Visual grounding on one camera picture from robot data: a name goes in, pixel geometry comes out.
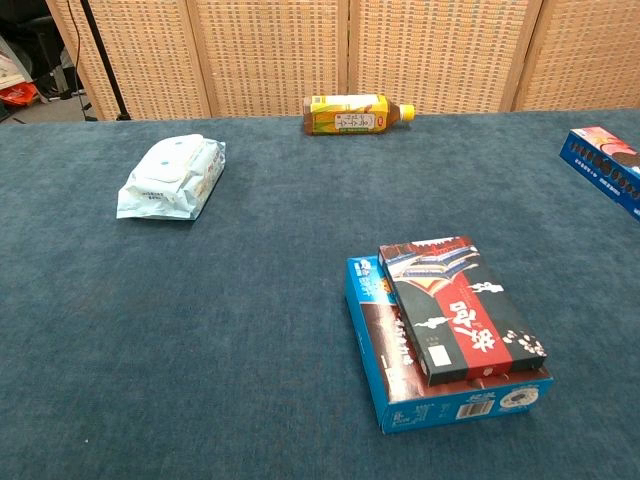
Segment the woven wooden folding screen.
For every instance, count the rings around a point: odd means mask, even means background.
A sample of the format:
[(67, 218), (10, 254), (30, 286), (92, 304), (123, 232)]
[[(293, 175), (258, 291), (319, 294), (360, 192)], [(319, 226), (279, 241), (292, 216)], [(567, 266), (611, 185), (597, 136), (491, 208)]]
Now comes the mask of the woven wooden folding screen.
[[(102, 120), (79, 0), (45, 0)], [(640, 0), (89, 0), (135, 120), (298, 115), (382, 93), (421, 114), (640, 108)]]

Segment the light blue wet wipes pack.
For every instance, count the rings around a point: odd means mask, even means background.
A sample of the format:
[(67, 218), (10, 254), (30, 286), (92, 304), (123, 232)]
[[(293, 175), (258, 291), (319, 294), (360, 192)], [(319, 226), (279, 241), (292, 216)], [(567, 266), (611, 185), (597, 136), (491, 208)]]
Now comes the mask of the light blue wet wipes pack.
[(201, 134), (154, 144), (118, 191), (116, 217), (194, 221), (226, 164), (226, 144)]

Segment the blue and pink cookie box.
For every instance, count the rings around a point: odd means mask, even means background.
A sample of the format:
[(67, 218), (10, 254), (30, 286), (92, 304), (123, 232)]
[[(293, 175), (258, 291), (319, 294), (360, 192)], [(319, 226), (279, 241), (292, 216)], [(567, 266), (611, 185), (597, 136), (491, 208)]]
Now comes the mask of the blue and pink cookie box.
[(559, 156), (640, 222), (640, 152), (592, 126), (571, 129)]

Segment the black and red flat box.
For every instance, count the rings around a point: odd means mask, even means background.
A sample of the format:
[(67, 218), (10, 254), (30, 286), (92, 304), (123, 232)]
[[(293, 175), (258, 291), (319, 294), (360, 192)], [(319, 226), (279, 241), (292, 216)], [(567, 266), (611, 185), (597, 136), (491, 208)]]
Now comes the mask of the black and red flat box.
[(543, 366), (542, 341), (470, 237), (382, 245), (378, 263), (429, 385)]

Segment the large blue cookie box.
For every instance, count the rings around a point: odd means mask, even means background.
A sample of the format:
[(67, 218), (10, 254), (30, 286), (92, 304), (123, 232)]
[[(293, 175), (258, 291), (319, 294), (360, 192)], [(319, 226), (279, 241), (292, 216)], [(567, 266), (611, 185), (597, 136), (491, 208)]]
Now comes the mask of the large blue cookie box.
[(554, 382), (541, 368), (430, 387), (375, 256), (346, 260), (345, 296), (385, 434), (527, 412)]

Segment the red plastic bag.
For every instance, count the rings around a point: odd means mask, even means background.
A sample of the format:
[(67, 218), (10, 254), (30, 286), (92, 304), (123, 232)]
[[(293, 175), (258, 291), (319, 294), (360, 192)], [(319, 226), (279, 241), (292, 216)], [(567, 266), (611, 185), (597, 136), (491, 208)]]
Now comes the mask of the red plastic bag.
[(32, 83), (21, 82), (0, 90), (0, 101), (9, 106), (30, 106), (38, 100), (38, 91)]

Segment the yellow label tea bottle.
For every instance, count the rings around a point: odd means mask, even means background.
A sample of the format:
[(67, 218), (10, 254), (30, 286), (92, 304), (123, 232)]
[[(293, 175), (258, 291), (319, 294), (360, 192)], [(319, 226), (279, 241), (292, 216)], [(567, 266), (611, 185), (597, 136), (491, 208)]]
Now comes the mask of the yellow label tea bottle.
[(379, 134), (415, 116), (413, 104), (395, 104), (382, 94), (313, 95), (303, 101), (308, 135)]

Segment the black tripod stand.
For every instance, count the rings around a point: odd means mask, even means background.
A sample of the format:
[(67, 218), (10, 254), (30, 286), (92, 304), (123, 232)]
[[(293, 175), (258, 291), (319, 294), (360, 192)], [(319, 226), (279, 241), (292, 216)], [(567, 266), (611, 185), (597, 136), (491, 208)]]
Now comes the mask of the black tripod stand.
[(131, 116), (127, 110), (124, 98), (122, 96), (119, 84), (117, 82), (115, 72), (111, 65), (108, 53), (106, 51), (103, 39), (101, 37), (96, 19), (90, 6), (89, 0), (79, 0), (84, 16), (86, 18), (89, 30), (96, 45), (101, 63), (107, 75), (114, 99), (117, 103), (119, 113), (116, 115), (117, 121), (130, 121)]

